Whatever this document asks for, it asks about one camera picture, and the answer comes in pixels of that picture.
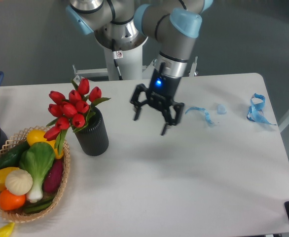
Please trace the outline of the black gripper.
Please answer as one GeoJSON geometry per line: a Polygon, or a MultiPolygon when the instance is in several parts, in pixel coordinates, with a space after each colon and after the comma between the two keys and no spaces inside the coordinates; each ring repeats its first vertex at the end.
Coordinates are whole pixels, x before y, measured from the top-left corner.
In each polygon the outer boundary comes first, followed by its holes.
{"type": "Polygon", "coordinates": [[[140,117],[141,107],[148,104],[150,107],[160,111],[165,119],[165,124],[160,133],[164,136],[169,126],[177,125],[181,121],[184,103],[174,101],[174,95],[181,78],[173,78],[155,69],[149,87],[143,83],[135,87],[130,103],[134,105],[134,118],[140,117]]]}

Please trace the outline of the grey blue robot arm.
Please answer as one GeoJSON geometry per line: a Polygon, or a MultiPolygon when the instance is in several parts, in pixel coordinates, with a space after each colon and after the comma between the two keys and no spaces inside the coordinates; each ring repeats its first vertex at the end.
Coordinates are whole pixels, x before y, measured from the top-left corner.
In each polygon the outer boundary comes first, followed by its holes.
{"type": "Polygon", "coordinates": [[[161,48],[149,86],[136,86],[130,100],[138,118],[143,105],[161,112],[165,126],[181,121],[184,104],[174,96],[199,36],[201,13],[210,0],[166,0],[136,6],[133,0],[72,0],[66,13],[84,35],[94,34],[104,49],[109,80],[140,79],[143,45],[161,48]]]}

